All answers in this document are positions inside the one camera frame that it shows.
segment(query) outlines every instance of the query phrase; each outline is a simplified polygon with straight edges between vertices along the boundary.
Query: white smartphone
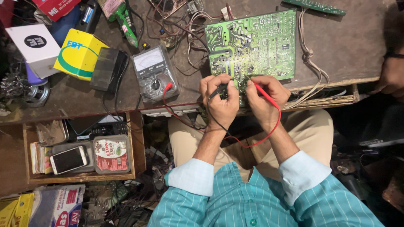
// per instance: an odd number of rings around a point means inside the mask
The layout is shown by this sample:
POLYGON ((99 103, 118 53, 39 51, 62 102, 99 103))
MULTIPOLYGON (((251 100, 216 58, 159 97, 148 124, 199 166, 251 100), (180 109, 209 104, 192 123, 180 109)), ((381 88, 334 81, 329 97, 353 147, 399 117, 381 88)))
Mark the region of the white smartphone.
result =
POLYGON ((50 163, 55 175, 69 172, 88 164, 83 146, 51 156, 50 163))

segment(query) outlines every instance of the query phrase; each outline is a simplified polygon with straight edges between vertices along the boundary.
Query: hand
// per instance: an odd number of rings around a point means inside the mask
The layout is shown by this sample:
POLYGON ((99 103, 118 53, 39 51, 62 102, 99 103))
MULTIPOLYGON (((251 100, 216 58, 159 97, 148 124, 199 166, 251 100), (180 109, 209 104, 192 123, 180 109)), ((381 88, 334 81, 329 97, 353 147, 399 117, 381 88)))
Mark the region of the hand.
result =
POLYGON ((389 57, 383 63, 379 83, 375 90, 383 94, 391 94, 404 102, 404 59, 389 57))
MULTIPOLYGON (((203 103, 207 108, 209 96, 217 89, 220 84, 227 84, 227 94, 228 99, 221 100, 219 95, 215 95, 210 99, 209 109, 210 113, 215 117, 215 119, 226 129, 230 127, 236 117, 239 102, 238 102, 238 90, 234 86, 234 82, 231 76, 227 74, 220 74, 218 76, 208 76, 200 81, 199 91, 202 94, 203 103)), ((209 124, 207 131, 209 130, 222 130, 224 131, 213 119, 212 116, 208 114, 209 124)))
POLYGON ((282 84, 273 76, 257 76, 251 77, 247 82, 246 94, 253 114, 258 119, 261 127, 270 132, 279 118, 278 110, 266 100, 260 97, 254 83, 259 84, 274 99, 282 110, 289 99, 290 91, 282 86, 282 84))

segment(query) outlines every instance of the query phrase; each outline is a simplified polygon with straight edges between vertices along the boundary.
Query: yellow box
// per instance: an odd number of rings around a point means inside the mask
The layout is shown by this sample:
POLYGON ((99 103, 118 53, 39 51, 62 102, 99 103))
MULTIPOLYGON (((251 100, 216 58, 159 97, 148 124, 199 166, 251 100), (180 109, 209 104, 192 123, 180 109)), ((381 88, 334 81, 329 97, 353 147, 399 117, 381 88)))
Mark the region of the yellow box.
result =
POLYGON ((53 67, 90 81, 101 47, 109 48, 94 35, 71 28, 53 67))
POLYGON ((17 203, 18 197, 0 200, 0 227, 10 227, 17 203))
POLYGON ((22 194, 20 196, 14 217, 11 220, 11 227, 28 227, 33 204, 34 193, 22 194))

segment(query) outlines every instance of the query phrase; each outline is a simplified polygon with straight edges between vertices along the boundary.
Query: shirt cuff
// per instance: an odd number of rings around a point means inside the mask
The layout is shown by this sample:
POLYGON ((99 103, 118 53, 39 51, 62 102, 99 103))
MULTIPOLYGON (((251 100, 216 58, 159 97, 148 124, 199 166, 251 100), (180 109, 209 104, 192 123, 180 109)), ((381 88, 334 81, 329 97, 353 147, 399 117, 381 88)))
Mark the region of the shirt cuff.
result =
POLYGON ((286 192, 285 201, 293 206, 306 190, 320 184, 331 173, 331 168, 299 151, 279 166, 279 175, 286 192))
POLYGON ((164 178, 168 186, 210 197, 213 195, 214 170, 213 165, 192 158, 181 166, 170 170, 164 178))

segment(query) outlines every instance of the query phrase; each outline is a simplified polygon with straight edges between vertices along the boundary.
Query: wooden workbench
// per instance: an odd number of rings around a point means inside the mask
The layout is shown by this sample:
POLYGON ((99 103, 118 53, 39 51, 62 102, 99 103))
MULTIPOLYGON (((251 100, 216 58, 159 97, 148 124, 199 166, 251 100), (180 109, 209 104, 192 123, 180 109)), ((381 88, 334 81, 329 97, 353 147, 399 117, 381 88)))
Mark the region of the wooden workbench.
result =
MULTIPOLYGON (((155 46, 160 39, 151 31, 151 21, 146 20, 146 15, 149 13, 151 16, 152 14, 150 3, 147 0, 130 0, 129 2, 132 8, 142 15, 147 22, 143 41, 155 46)), ((204 0, 205 11, 212 16, 219 15, 220 9, 225 7, 225 2, 230 4, 233 14, 237 18, 274 12, 276 6, 281 4, 281 0, 204 0)), ((383 62, 382 56, 386 51, 383 39, 383 22, 388 6, 395 1, 318 0, 318 2, 332 3, 333 6, 347 11, 344 17, 325 16, 323 13, 316 13, 315 11, 309 11, 304 16, 306 44, 314 50, 313 62, 330 75, 329 86, 378 80, 383 62)), ((279 10, 293 7, 282 4, 279 10)), ((183 10, 183 8, 180 9, 168 19, 178 19, 183 14, 183 10)), ((135 24, 137 24, 137 30, 139 30, 140 21, 135 16, 133 17, 135 24)), ((158 32, 160 27, 153 23, 153 29, 158 32)), ((104 15, 101 16, 95 35, 112 48, 125 50, 131 55, 136 53, 135 48, 122 38, 118 22, 107 22, 104 15)), ((186 57, 187 46, 187 41, 183 40, 175 58, 177 65, 183 69, 189 67, 186 57)), ((296 46, 296 77, 289 81, 282 81, 282 83, 290 90, 309 89, 318 79, 301 60, 303 53, 299 45, 299 38, 297 38, 296 46)), ((202 55, 203 52, 201 51, 192 51, 190 58, 195 62, 202 55)), ((191 69, 186 73, 176 70, 181 93, 177 97, 168 99, 169 105, 200 103, 199 80, 210 75, 207 58, 198 68, 191 69)), ((23 109, 18 105, 12 106, 13 113, 6 117, 0 117, 0 124, 105 114, 101 105, 102 93, 92 90, 89 87, 89 82, 65 74, 56 74, 51 76, 50 84, 51 93, 44 107, 23 109)), ((138 96, 138 83, 133 65, 130 63, 119 90, 119 111, 134 110, 138 96)), ((112 97, 105 103, 112 110, 113 102, 111 99, 112 97)), ((139 108, 156 107, 158 105, 141 103, 139 108)))

